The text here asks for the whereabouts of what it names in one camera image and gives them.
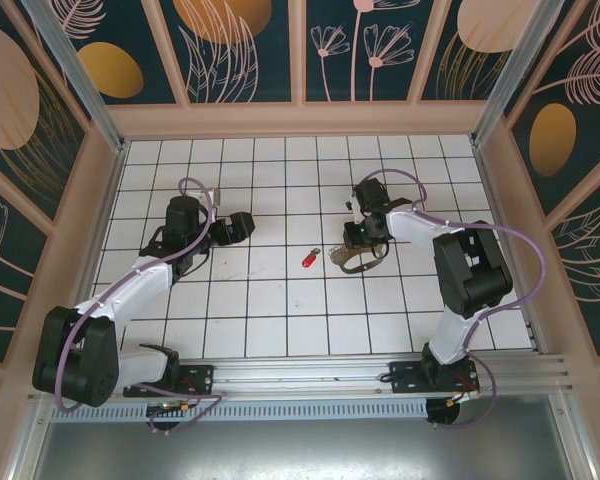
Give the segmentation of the aluminium side rail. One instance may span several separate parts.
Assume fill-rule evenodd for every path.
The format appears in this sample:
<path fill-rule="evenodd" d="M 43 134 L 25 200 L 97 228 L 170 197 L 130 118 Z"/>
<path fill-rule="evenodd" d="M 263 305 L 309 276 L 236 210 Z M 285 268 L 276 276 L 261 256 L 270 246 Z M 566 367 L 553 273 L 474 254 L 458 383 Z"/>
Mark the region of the aluminium side rail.
<path fill-rule="evenodd" d="M 485 194 L 497 225 L 504 225 L 506 218 L 502 210 L 502 204 L 499 195 L 495 189 L 495 183 L 489 171 L 488 162 L 481 149 L 475 145 L 472 146 L 472 151 L 475 156 L 477 168 L 479 170 Z M 526 276 L 522 271 L 522 264 L 518 252 L 518 237 L 505 233 L 501 238 L 501 247 L 504 252 L 507 265 L 509 266 L 512 279 L 514 282 L 514 290 L 518 298 L 527 294 L 533 289 L 533 286 L 527 282 Z M 530 341 L 535 351 L 540 354 L 547 354 L 548 347 L 545 341 L 541 325 L 537 318 L 537 312 L 532 303 L 525 303 L 520 306 L 527 328 L 530 331 Z"/>

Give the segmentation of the aluminium frame post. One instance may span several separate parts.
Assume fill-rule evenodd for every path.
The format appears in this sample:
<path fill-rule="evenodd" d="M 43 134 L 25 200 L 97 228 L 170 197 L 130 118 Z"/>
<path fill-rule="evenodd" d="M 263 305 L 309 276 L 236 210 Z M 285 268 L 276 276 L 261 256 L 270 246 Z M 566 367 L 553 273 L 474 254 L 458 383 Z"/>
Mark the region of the aluminium frame post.
<path fill-rule="evenodd" d="M 73 44 L 62 30 L 52 7 L 47 0 L 21 0 L 21 3 L 107 143 L 115 151 L 122 151 L 125 146 L 124 138 L 89 78 Z"/>
<path fill-rule="evenodd" d="M 532 10 L 530 18 L 498 76 L 483 112 L 470 135 L 470 143 L 474 152 L 477 152 L 489 139 L 516 88 L 531 70 L 531 65 L 552 28 L 556 24 L 561 25 L 559 17 L 565 9 L 566 1 L 539 0 Z"/>

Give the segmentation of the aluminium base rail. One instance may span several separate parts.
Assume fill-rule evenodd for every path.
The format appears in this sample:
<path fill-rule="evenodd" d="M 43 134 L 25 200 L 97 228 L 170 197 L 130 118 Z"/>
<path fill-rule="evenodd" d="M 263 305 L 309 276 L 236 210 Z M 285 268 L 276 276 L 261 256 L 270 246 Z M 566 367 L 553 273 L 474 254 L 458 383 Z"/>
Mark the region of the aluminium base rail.
<path fill-rule="evenodd" d="M 180 361 L 213 367 L 209 394 L 234 397 L 320 395 L 447 396 L 462 390 L 504 395 L 569 391 L 564 360 L 534 352 L 485 353 L 454 366 L 433 367 L 416 354 Z"/>

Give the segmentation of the grey sheet metal panel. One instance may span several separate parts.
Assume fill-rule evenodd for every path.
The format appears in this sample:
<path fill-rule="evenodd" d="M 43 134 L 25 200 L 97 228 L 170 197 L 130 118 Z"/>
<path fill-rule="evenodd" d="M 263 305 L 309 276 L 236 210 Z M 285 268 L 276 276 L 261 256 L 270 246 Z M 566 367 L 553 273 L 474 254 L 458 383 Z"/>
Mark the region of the grey sheet metal panel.
<path fill-rule="evenodd" d="M 503 396 L 481 423 L 416 418 L 238 420 L 179 433 L 120 417 L 62 422 L 36 406 L 7 480 L 600 480 L 564 395 Z"/>

